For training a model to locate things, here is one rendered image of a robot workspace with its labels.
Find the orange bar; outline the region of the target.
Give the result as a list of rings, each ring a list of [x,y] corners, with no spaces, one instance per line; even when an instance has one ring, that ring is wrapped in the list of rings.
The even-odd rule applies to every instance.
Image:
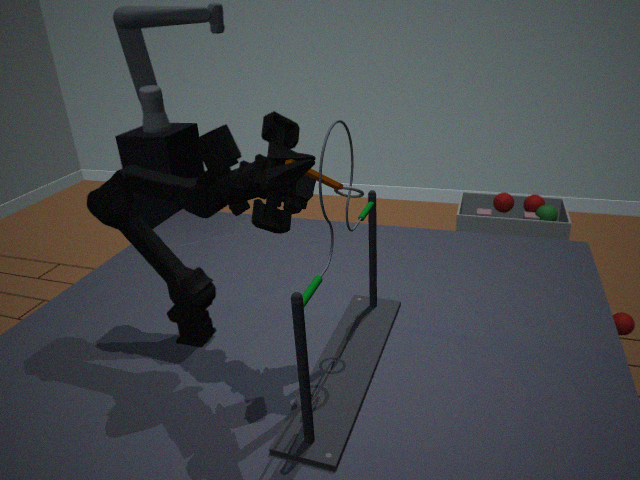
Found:
[[[292,162],[296,162],[296,161],[293,160],[293,159],[289,159],[289,160],[285,161],[285,164],[292,163]],[[315,171],[315,170],[313,170],[311,168],[305,173],[305,175],[307,175],[307,176],[319,181],[319,172],[317,172],[317,171]],[[360,193],[360,194],[350,194],[351,198],[359,198],[359,197],[364,196],[364,192],[361,189],[356,188],[356,187],[352,187],[352,186],[343,186],[343,184],[341,184],[341,183],[339,183],[339,182],[337,182],[337,181],[335,181],[335,180],[333,180],[333,179],[331,179],[331,178],[329,178],[329,177],[327,177],[327,176],[325,176],[323,174],[322,174],[322,183],[327,185],[327,186],[329,186],[329,187],[331,187],[331,188],[334,188],[335,193],[337,193],[337,194],[339,194],[341,196],[348,197],[347,193],[343,193],[343,192],[338,191],[338,190],[341,190],[341,189],[353,190],[353,191],[357,191],[357,192]]]

